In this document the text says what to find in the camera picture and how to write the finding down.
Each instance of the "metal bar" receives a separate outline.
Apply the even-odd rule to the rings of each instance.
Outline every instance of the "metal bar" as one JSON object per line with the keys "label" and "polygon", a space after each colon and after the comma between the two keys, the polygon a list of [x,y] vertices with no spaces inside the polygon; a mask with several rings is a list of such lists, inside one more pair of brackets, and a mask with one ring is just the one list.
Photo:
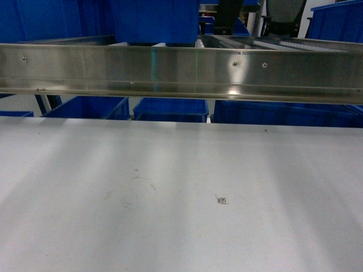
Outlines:
{"label": "metal bar", "polygon": [[95,36],[95,37],[77,37],[69,39],[41,40],[31,41],[26,44],[44,44],[44,45],[109,45],[114,44],[116,39],[114,35]]}
{"label": "metal bar", "polygon": [[260,4],[261,8],[260,8],[259,12],[256,13],[254,31],[252,33],[252,35],[254,37],[257,37],[259,35],[261,16],[262,16],[262,11],[263,11],[263,6],[265,5],[265,0],[260,0],[259,4]]}
{"label": "metal bar", "polygon": [[46,114],[52,107],[49,105],[49,100],[46,95],[35,95],[41,114]]}
{"label": "metal bar", "polygon": [[362,53],[0,44],[6,94],[363,104],[362,71]]}
{"label": "metal bar", "polygon": [[324,40],[312,40],[312,39],[280,39],[281,41],[286,41],[294,44],[302,44],[308,46],[317,46],[326,49],[335,49],[345,52],[357,52],[363,53],[363,46],[359,43],[353,42],[342,42],[342,41],[324,41]]}
{"label": "metal bar", "polygon": [[268,42],[263,42],[263,41],[253,41],[253,45],[257,45],[257,46],[260,46],[263,48],[268,48],[268,49],[273,49],[273,50],[292,51],[292,52],[300,51],[295,48],[290,48],[290,47],[276,45],[276,44],[270,44]]}
{"label": "metal bar", "polygon": [[219,48],[244,49],[246,46],[239,41],[230,39],[228,36],[211,35],[210,39],[215,39],[216,41],[214,44],[218,44]]}
{"label": "metal bar", "polygon": [[316,51],[316,52],[344,52],[343,50],[337,50],[337,49],[330,49],[330,48],[324,48],[324,47],[318,47],[318,46],[312,46],[312,45],[305,45],[305,44],[295,44],[293,42],[288,41],[280,41],[279,44],[283,46],[289,46],[292,48],[297,48],[300,50],[308,50],[308,51]]}
{"label": "metal bar", "polygon": [[57,108],[62,105],[62,99],[59,95],[47,95],[47,99],[49,101],[49,105],[52,109]]}

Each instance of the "blue storage container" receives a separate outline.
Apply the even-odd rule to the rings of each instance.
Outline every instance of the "blue storage container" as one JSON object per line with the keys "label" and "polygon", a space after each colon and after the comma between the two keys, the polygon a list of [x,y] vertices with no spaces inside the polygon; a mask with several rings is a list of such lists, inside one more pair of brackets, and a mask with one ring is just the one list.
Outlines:
{"label": "blue storage container", "polygon": [[83,36],[113,35],[111,6],[106,0],[78,0]]}
{"label": "blue storage container", "polygon": [[[203,5],[217,5],[220,3],[220,0],[201,0],[201,4]],[[244,0],[243,5],[244,6],[254,6],[258,5],[259,0]]]}
{"label": "blue storage container", "polygon": [[206,100],[143,98],[133,109],[135,120],[206,123]]}
{"label": "blue storage container", "polygon": [[255,6],[259,4],[259,0],[244,0],[243,5],[244,6]]}
{"label": "blue storage container", "polygon": [[33,112],[10,112],[0,110],[0,116],[12,116],[12,117],[34,117]]}
{"label": "blue storage container", "polygon": [[200,0],[200,3],[203,5],[217,5],[220,3],[220,0]]}
{"label": "blue storage container", "polygon": [[233,35],[236,35],[236,36],[250,36],[249,31],[244,26],[244,24],[242,23],[240,18],[237,18],[236,23],[234,24]]}
{"label": "blue storage container", "polygon": [[206,35],[214,34],[214,17],[212,16],[200,16],[199,23],[204,23],[204,33]]}
{"label": "blue storage container", "polygon": [[82,36],[77,0],[3,0],[0,43]]}
{"label": "blue storage container", "polygon": [[[199,22],[205,23],[205,34],[213,35],[214,34],[214,17],[212,16],[201,16],[199,17]],[[237,18],[236,23],[234,24],[233,35],[236,36],[250,36],[249,31],[244,26],[242,21]]]}
{"label": "blue storage container", "polygon": [[212,122],[224,124],[360,128],[362,116],[338,105],[216,101]]}
{"label": "blue storage container", "polygon": [[334,3],[314,12],[309,38],[363,43],[363,0]]}
{"label": "blue storage container", "polygon": [[77,96],[42,117],[127,120],[128,97]]}
{"label": "blue storage container", "polygon": [[200,0],[110,0],[116,40],[191,44],[198,35]]}

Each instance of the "chair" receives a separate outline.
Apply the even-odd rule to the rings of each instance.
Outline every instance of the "chair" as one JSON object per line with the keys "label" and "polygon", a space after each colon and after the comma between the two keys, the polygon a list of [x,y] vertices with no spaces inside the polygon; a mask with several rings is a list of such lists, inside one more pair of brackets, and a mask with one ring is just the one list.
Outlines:
{"label": "chair", "polygon": [[270,33],[297,37],[305,4],[306,0],[266,0],[261,37]]}

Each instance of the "mesh chair back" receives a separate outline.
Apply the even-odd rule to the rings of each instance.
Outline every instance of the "mesh chair back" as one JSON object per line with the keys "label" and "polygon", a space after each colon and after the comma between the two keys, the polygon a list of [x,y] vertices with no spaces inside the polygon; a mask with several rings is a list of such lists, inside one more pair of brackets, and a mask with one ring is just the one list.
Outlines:
{"label": "mesh chair back", "polygon": [[292,23],[302,16],[306,0],[267,0],[267,15],[276,23]]}

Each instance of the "white table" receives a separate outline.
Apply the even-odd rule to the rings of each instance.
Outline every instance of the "white table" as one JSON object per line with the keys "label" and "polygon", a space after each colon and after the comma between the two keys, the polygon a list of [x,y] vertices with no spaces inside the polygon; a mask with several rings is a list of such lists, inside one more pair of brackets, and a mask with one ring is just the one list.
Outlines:
{"label": "white table", "polygon": [[2,117],[0,153],[0,271],[363,271],[361,129]]}

